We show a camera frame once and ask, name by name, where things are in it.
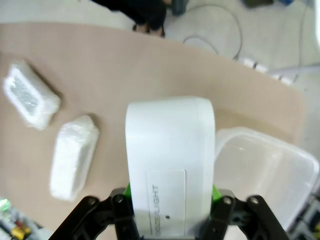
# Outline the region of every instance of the bubble wrap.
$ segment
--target bubble wrap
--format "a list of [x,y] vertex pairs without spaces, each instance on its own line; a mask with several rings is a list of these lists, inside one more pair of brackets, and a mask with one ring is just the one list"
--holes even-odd
[[24,62],[11,65],[3,90],[28,126],[45,129],[60,106],[60,98]]
[[74,201],[83,189],[98,136],[98,128],[87,115],[62,126],[55,141],[49,185],[54,198]]

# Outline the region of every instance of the floor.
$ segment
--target floor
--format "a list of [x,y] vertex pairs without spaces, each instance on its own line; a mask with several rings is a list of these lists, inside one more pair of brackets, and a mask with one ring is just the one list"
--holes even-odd
[[[214,26],[214,32],[221,31],[225,38],[212,36],[215,38],[213,44],[228,43],[224,49],[233,50],[218,54],[227,58],[236,55],[250,58],[273,69],[320,63],[313,4],[312,0],[295,0],[289,6],[276,2],[272,6],[247,9],[241,0],[190,0],[187,9],[211,5],[215,7],[212,8],[215,13],[221,14],[219,8],[225,11],[223,17],[229,32],[222,32],[224,28],[219,27],[219,22]],[[177,19],[170,14],[167,18],[165,26],[170,38],[179,37],[170,33],[174,32],[170,28],[173,29],[172,23],[177,23]],[[28,0],[27,3],[26,0],[0,0],[0,23],[38,21],[86,23],[126,30],[130,30],[133,24],[121,13],[111,13],[90,0]],[[308,108],[299,145],[320,159],[320,74],[290,77],[295,79],[291,86],[305,95]]]

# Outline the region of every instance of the plastic wrap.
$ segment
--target plastic wrap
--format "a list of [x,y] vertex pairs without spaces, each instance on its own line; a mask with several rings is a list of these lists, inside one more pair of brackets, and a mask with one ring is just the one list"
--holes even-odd
[[53,153],[50,192],[54,198],[73,201],[83,189],[99,130],[87,115],[60,129]]
[[24,62],[11,65],[3,89],[25,122],[38,130],[48,126],[60,106],[60,98]]

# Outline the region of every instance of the black pants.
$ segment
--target black pants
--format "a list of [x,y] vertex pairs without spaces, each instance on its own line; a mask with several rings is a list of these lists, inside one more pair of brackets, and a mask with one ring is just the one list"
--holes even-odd
[[111,11],[120,11],[138,25],[149,24],[158,30],[165,22],[167,9],[162,0],[92,0]]

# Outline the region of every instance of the white tiled floor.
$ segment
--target white tiled floor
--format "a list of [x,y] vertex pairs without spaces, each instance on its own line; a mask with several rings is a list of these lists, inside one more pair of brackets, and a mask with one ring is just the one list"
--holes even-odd
[[[241,0],[190,0],[187,8],[190,10],[205,4],[222,6],[237,18],[242,32],[240,57],[254,59],[268,68],[289,67],[298,65],[299,62],[303,65],[320,63],[320,47],[315,38],[313,0],[295,0],[289,6],[276,2],[272,6],[255,9],[245,8]],[[169,28],[169,23],[175,20],[177,19],[169,16],[166,26]],[[123,14],[111,13],[89,0],[0,0],[0,23],[30,21],[86,23],[127,30],[133,24]],[[318,159],[319,78],[320,74],[303,74],[292,85],[304,93],[308,105],[300,146]]]

